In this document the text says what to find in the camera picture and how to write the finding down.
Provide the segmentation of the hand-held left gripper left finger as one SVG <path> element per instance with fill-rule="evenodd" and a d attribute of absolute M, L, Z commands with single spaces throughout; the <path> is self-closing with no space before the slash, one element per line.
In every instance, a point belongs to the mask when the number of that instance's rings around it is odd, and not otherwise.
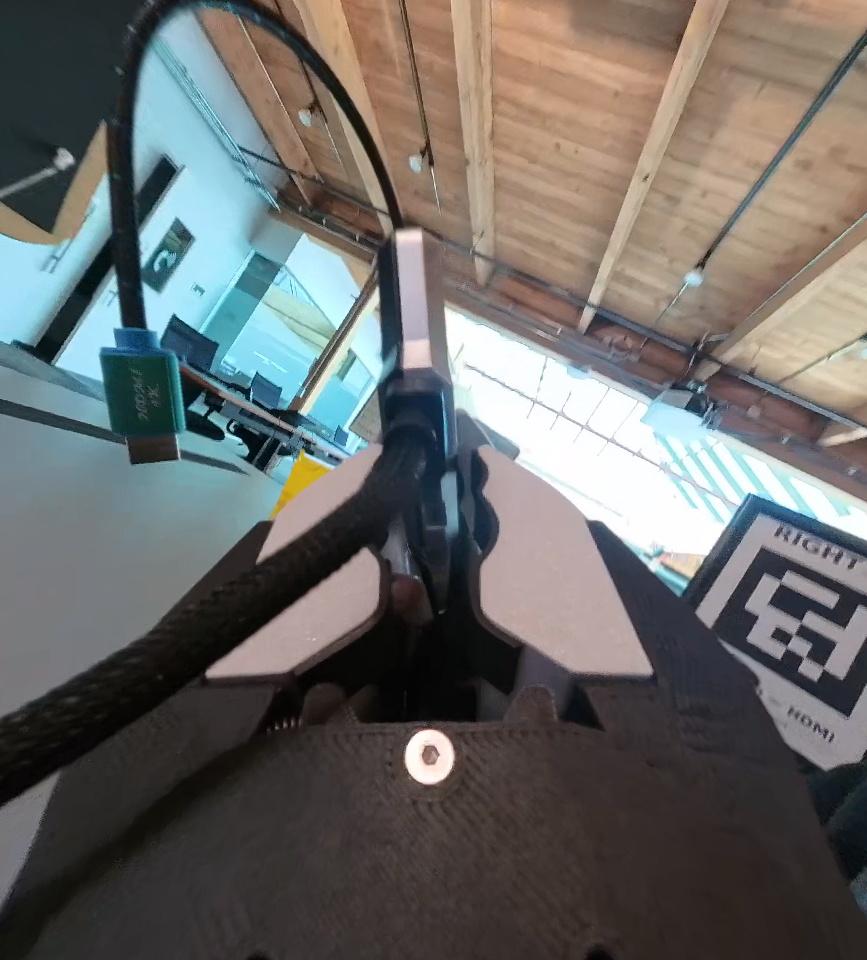
<path fill-rule="evenodd" d="M 363 486 L 381 454 L 378 444 L 356 453 L 285 504 L 259 552 L 265 561 L 291 546 Z M 299 676 L 350 645 L 382 616 L 389 571 L 375 547 L 362 549 L 308 594 L 255 632 L 206 673 L 211 684 Z"/>

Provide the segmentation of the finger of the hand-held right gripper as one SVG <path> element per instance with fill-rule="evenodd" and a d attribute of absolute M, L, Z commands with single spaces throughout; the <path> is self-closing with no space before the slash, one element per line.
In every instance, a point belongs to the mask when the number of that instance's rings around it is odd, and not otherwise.
<path fill-rule="evenodd" d="M 409 543 L 408 531 L 403 517 L 390 524 L 387 535 L 387 564 L 394 577 L 405 577 L 421 582 L 423 574 Z"/>
<path fill-rule="evenodd" d="M 454 544 L 460 534 L 460 483 L 456 462 L 434 450 L 419 487 L 418 564 L 434 612 L 448 604 Z"/>

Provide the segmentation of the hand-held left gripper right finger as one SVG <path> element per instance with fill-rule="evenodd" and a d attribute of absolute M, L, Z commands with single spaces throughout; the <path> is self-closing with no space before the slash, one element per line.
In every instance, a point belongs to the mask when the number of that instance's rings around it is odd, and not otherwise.
<path fill-rule="evenodd" d="M 479 717 L 509 715 L 540 690 L 566 718 L 588 685 L 653 684 L 656 669 L 584 513 L 490 446 L 472 456 L 471 495 L 487 533 L 469 587 L 484 631 Z"/>

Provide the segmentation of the silver HDMI splitter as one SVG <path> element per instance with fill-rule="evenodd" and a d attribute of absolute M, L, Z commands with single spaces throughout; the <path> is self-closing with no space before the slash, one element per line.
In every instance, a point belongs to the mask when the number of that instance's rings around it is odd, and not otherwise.
<path fill-rule="evenodd" d="M 396 230 L 379 252 L 380 381 L 399 393 L 439 393 L 452 382 L 442 254 L 416 226 Z"/>

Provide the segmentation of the braided HDMI cable green plugs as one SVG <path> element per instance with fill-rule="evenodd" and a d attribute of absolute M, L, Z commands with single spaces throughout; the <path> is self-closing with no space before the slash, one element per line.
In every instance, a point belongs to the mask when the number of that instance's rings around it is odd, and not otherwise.
<path fill-rule="evenodd" d="M 148 50 L 162 26 L 187 9 L 223 10 L 245 18 L 281 42 L 331 94 L 355 134 L 382 196 L 392 234 L 405 228 L 392 177 L 365 116 L 315 46 L 261 2 L 144 2 L 129 23 L 115 114 L 107 127 L 107 173 L 113 264 L 120 326 L 115 345 L 99 354 L 112 430 L 125 440 L 134 465 L 177 461 L 186 414 L 176 354 L 149 328 L 142 280 L 140 228 L 135 202 L 134 139 L 139 81 Z"/>

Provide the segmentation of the person's right hand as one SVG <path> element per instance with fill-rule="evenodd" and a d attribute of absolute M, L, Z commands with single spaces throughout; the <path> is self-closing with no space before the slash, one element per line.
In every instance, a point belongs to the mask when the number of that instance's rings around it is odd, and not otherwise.
<path fill-rule="evenodd" d="M 395 616 L 411 630 L 424 630 L 435 618 L 427 588 L 415 577 L 393 575 L 390 601 Z"/>

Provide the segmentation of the yellow plastic bin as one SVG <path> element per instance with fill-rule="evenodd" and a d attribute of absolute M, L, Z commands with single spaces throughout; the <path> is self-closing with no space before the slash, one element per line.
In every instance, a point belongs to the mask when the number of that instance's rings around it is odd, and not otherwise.
<path fill-rule="evenodd" d="M 325 475 L 331 474 L 333 467 L 301 451 L 297 454 L 293 466 L 286 477 L 282 491 L 270 514 L 275 521 L 278 515 L 310 486 Z"/>

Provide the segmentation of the long office desk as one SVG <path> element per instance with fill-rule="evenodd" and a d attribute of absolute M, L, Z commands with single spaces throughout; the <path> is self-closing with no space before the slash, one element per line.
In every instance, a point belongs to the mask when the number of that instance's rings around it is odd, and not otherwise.
<path fill-rule="evenodd" d="M 263 473 L 269 474 L 281 461 L 294 459 L 300 453 L 328 467 L 352 456 L 326 428 L 304 414 L 269 410 L 224 381 L 184 363 L 180 365 L 180 376 L 185 388 L 197 391 L 197 401 L 207 414 L 217 414 L 225 420 L 225 432 L 244 443 L 247 462 Z"/>

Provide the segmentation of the white ceiling projector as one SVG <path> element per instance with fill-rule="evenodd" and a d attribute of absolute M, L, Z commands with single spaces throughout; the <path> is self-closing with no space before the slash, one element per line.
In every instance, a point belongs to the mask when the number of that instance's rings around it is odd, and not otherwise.
<path fill-rule="evenodd" d="M 669 436 L 703 434 L 716 414 L 716 404 L 705 391 L 691 385 L 676 385 L 661 391 L 643 412 L 641 424 Z"/>

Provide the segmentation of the framed marker sign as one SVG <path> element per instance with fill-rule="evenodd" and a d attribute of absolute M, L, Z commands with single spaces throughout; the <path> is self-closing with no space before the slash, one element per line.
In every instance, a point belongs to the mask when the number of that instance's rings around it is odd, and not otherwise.
<path fill-rule="evenodd" d="M 814 767 L 867 762 L 867 539 L 753 494 L 683 599 Z"/>

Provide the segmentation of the dark door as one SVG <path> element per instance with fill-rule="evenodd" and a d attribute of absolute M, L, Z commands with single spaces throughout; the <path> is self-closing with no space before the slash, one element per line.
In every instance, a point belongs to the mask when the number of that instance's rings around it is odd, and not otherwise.
<path fill-rule="evenodd" d="M 160 206 L 164 196 L 179 176 L 179 171 L 180 167 L 167 155 L 162 154 L 159 157 L 137 194 L 136 212 L 139 227 L 145 226 L 152 213 Z M 57 361 L 109 282 L 116 282 L 111 239 L 91 260 L 72 292 L 34 345 L 33 355 L 37 359 L 48 364 Z"/>

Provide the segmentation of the black board wooden edge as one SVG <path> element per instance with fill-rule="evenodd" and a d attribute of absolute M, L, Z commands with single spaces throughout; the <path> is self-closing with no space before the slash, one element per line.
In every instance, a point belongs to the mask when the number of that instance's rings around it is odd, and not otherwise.
<path fill-rule="evenodd" d="M 51 164 L 75 167 L 0 202 L 54 234 L 92 142 L 113 113 L 138 1 L 0 1 L 0 188 Z"/>

